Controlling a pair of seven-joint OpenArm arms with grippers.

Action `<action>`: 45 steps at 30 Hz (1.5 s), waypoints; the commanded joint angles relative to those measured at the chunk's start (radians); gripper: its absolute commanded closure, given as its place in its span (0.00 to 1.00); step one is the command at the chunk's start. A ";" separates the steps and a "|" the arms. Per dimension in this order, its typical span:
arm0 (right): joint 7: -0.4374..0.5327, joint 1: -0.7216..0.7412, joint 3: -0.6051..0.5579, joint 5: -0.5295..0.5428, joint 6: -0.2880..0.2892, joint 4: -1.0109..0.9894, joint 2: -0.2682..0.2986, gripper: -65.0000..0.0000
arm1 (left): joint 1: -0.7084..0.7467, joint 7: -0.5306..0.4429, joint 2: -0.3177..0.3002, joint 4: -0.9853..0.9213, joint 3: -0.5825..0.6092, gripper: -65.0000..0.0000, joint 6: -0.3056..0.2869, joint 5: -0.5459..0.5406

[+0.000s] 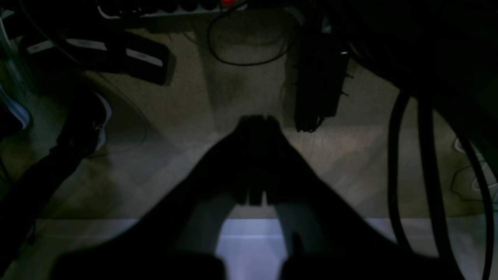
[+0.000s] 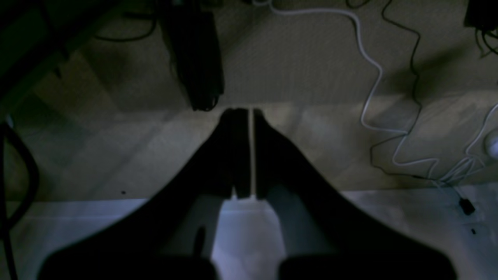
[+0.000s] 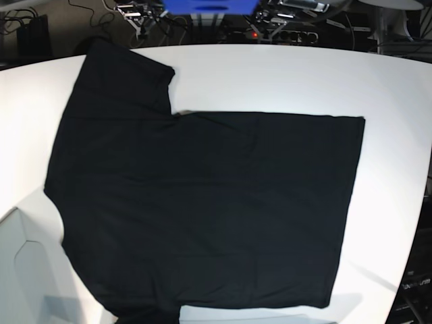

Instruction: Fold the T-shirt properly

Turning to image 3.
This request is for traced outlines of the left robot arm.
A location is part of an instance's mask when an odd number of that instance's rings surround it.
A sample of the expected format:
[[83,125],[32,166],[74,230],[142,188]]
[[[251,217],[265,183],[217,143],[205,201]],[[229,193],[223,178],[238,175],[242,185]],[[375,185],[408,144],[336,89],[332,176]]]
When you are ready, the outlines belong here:
[[252,17],[257,22],[273,18],[293,24],[315,24],[332,18],[349,8],[352,1],[259,1]]

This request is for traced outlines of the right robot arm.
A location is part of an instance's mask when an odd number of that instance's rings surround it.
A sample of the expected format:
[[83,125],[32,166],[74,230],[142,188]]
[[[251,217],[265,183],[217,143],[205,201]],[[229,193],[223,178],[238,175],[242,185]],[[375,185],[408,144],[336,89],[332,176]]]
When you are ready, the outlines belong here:
[[114,9],[135,29],[137,39],[144,40],[156,24],[153,4],[148,1],[117,1]]

